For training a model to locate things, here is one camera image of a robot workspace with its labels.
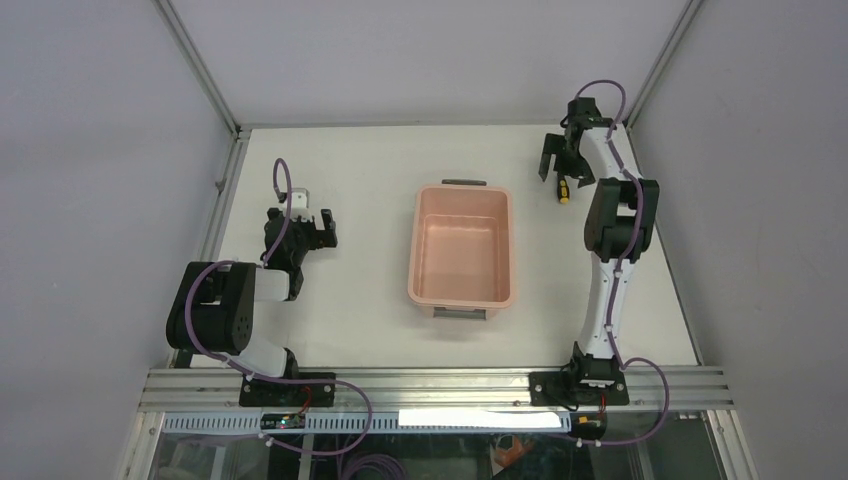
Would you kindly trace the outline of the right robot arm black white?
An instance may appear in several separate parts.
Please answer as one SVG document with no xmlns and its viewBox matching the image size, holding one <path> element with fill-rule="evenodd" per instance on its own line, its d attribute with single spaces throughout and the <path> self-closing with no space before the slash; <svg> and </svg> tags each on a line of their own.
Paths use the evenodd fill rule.
<svg viewBox="0 0 848 480">
<path fill-rule="evenodd" d="M 591 260 L 591 285 L 584 326 L 561 374 L 566 396 L 588 405 L 602 392 L 624 388 L 626 368 L 618 347 L 622 310 L 635 265 L 649 249 L 660 187 L 627 167 L 614 140 L 622 129 L 590 97 L 567 105 L 562 133 L 545 136 L 538 175 L 556 176 L 557 199 L 570 198 L 568 182 L 591 186 L 583 240 Z"/>
</svg>

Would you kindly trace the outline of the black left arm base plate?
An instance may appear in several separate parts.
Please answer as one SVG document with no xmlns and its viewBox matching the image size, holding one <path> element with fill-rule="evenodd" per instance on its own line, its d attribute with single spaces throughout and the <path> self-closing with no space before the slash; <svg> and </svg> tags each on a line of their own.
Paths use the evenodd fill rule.
<svg viewBox="0 0 848 480">
<path fill-rule="evenodd" d="M 335 400 L 335 386 L 327 380 L 335 380 L 336 374 L 318 371 L 299 374 L 304 385 L 281 384 L 265 380 L 243 378 L 238 404 L 241 407 L 301 408 L 332 407 Z"/>
</svg>

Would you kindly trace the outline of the black yellow screwdriver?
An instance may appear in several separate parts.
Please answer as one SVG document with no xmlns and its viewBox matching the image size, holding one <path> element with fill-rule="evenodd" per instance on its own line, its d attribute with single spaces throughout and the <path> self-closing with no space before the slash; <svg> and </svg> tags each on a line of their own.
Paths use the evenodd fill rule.
<svg viewBox="0 0 848 480">
<path fill-rule="evenodd" d="M 570 201 L 568 181 L 562 174 L 557 175 L 557 198 L 560 204 L 567 204 Z"/>
</svg>

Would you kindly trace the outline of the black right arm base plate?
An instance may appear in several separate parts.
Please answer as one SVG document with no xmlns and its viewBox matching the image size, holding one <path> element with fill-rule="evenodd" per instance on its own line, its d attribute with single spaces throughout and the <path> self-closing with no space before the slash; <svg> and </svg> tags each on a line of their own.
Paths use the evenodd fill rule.
<svg viewBox="0 0 848 480">
<path fill-rule="evenodd" d="M 630 396 L 621 372 L 603 379 L 599 386 L 580 381 L 567 370 L 531 371 L 528 374 L 530 402 L 533 406 L 578 407 L 626 406 Z"/>
</svg>

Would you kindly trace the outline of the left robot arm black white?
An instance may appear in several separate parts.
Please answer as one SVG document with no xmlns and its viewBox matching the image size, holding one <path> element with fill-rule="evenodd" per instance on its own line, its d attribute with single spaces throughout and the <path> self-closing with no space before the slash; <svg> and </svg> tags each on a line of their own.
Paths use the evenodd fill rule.
<svg viewBox="0 0 848 480">
<path fill-rule="evenodd" d="M 336 222 L 329 209 L 315 216 L 303 209 L 286 215 L 271 208 L 263 231 L 266 250 L 258 264 L 187 264 L 166 321 L 166 340 L 174 349 L 219 360 L 249 379 L 264 379 L 263 394 L 277 406 L 288 406 L 301 392 L 296 357 L 255 332 L 254 307 L 298 298 L 307 254 L 338 246 Z"/>
</svg>

